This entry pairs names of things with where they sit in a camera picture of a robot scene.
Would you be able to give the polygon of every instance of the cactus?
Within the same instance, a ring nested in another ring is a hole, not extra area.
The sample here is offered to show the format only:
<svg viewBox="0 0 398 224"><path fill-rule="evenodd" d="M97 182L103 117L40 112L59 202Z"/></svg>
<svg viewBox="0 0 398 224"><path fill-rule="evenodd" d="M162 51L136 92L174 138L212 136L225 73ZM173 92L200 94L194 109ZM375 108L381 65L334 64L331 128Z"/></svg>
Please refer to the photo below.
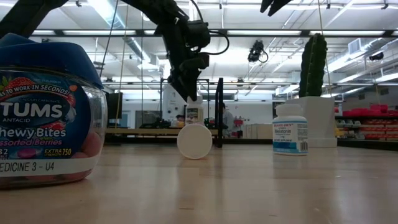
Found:
<svg viewBox="0 0 398 224"><path fill-rule="evenodd" d="M327 42L321 34L315 34L305 44L298 93L300 97L321 96L327 51Z"/></svg>

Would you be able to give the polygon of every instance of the wooden surface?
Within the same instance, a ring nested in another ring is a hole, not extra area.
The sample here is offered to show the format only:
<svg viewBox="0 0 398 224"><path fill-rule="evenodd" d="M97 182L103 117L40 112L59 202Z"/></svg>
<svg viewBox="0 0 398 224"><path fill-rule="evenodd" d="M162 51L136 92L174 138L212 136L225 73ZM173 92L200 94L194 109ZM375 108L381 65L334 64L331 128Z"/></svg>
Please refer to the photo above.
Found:
<svg viewBox="0 0 398 224"><path fill-rule="evenodd" d="M108 128L107 134L179 134L181 129L127 129L127 128ZM212 135L217 135L218 130L211 129Z"/></svg>
<svg viewBox="0 0 398 224"><path fill-rule="evenodd" d="M396 224L398 153L225 146L200 161L172 146L107 147L86 180L0 192L0 223Z"/></svg>

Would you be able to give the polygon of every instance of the white planter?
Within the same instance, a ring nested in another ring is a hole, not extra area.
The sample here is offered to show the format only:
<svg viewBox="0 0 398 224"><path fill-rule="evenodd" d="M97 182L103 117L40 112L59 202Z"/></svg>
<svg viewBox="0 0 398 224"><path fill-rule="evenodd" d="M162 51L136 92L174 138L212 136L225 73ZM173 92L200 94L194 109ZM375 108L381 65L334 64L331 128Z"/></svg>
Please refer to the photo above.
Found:
<svg viewBox="0 0 398 224"><path fill-rule="evenodd" d="M335 99L308 96L286 101L298 104L308 121L309 147L337 147L335 137Z"/></svg>

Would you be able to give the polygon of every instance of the bottle label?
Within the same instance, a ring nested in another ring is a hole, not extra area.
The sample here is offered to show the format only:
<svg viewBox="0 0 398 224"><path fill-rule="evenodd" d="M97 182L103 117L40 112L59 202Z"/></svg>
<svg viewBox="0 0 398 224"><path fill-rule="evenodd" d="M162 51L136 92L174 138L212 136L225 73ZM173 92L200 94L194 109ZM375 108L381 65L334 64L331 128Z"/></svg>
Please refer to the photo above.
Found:
<svg viewBox="0 0 398 224"><path fill-rule="evenodd" d="M197 124L202 123L203 120L203 110L201 108L187 108L187 114L185 116L186 124Z"/></svg>
<svg viewBox="0 0 398 224"><path fill-rule="evenodd" d="M307 121L276 121L274 127L274 152L289 154L308 153Z"/></svg>
<svg viewBox="0 0 398 224"><path fill-rule="evenodd" d="M92 169L102 148L92 122L88 96L74 79L0 71L0 177Z"/></svg>

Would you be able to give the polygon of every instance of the ceiling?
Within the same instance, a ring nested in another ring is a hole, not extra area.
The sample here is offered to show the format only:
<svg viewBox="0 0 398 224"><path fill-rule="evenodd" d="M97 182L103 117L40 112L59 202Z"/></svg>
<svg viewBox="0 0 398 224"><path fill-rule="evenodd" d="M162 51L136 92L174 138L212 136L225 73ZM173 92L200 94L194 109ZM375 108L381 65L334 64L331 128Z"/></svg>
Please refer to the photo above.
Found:
<svg viewBox="0 0 398 224"><path fill-rule="evenodd" d="M53 10L42 21L38 29L109 29L109 25L90 1L80 1L81 7L75 5L75 1L69 1L61 8ZM0 17L4 17L16 1L0 1ZM261 0L197 0L197 3L210 29L310 29L320 30L320 15L317 0L293 0L272 17L259 12ZM398 28L398 2L387 0L389 7L382 10L384 0L321 0L322 24L324 29L345 30L395 30ZM198 19L197 13L191 7L188 0L178 0L177 4L191 17ZM128 7L120 1L118 16L128 29L155 29L155 24L145 21L141 12L133 7ZM94 37L46 37L54 42L73 42L81 45L94 62L102 62L108 38L100 37L98 41ZM40 42L43 38L32 37ZM165 58L165 47L160 37L135 37L135 41L142 47L145 54L152 58L157 56L158 63L152 65L141 64L137 55L124 46L120 37L112 37L103 70L103 78L112 78L115 81L145 82L159 81L161 75L167 77L170 65ZM256 64L254 67L248 63L249 49L256 40L262 40L269 54L269 61L265 64ZM330 63L333 57L344 55L348 50L348 44L355 38L327 38L328 59ZM210 66L202 72L200 78L208 78L214 82L219 77L224 80L236 81L243 78L245 82L296 82L294 71L300 71L301 54L300 45L308 41L308 37L232 37L229 50L222 55L211 56ZM206 52L219 52L226 47L226 41L222 37L212 37L211 44L203 49ZM397 58L398 50L395 45L384 49L384 60L365 63L363 57L356 58L353 63L341 67L330 74L333 82L338 82L344 77L362 72L365 68L385 63ZM165 73L159 70L164 67ZM275 89L277 86L259 86L256 90Z"/></svg>

